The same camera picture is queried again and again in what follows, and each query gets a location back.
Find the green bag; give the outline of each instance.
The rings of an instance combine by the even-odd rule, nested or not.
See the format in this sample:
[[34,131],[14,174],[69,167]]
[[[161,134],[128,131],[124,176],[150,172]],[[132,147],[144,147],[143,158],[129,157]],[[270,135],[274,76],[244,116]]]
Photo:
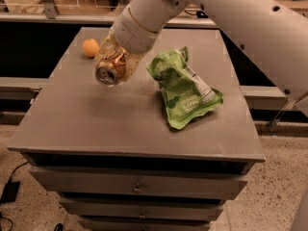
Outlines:
[[204,116],[223,102],[223,95],[211,89],[187,65],[187,47],[158,54],[147,67],[159,84],[171,127],[184,128],[192,119]]

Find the dresser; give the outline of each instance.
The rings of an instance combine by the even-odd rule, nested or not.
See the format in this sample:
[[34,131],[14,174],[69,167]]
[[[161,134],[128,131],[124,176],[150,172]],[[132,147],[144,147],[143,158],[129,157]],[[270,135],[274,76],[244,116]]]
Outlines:
[[[99,85],[82,28],[9,142],[30,172],[82,226],[104,231],[206,231],[266,160],[218,30],[164,29],[126,83]],[[181,131],[146,67],[161,51],[188,47],[189,65],[224,103]]]

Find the terrazzo floor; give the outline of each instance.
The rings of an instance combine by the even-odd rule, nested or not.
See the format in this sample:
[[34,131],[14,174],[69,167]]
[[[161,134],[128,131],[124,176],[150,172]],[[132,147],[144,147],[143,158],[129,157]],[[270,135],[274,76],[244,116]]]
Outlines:
[[[248,173],[251,181],[236,200],[226,202],[223,213],[211,223],[211,231],[290,230],[308,186],[308,126],[280,123],[275,136],[264,124],[256,123],[256,127],[267,160]],[[16,125],[0,125],[0,193],[13,169],[25,162],[20,154],[7,150],[16,129]],[[12,231],[53,231],[57,223],[64,225],[64,231],[86,231],[60,206],[56,193],[36,182],[29,168],[28,164],[13,175],[14,181],[21,182],[16,201],[0,205],[3,217],[13,221]],[[4,219],[1,227],[10,230]]]

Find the orange fruit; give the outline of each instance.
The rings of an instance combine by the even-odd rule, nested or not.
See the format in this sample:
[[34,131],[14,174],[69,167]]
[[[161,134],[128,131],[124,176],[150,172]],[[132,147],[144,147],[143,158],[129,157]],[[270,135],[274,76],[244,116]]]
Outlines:
[[97,41],[93,38],[88,38],[83,43],[83,52],[87,57],[93,58],[99,50]]

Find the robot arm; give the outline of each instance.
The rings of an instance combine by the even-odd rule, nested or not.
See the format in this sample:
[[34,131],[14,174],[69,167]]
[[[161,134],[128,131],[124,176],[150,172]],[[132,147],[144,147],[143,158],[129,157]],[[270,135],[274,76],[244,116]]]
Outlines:
[[199,6],[308,116],[308,20],[273,0],[132,0],[115,20],[128,52],[149,51],[188,3]]

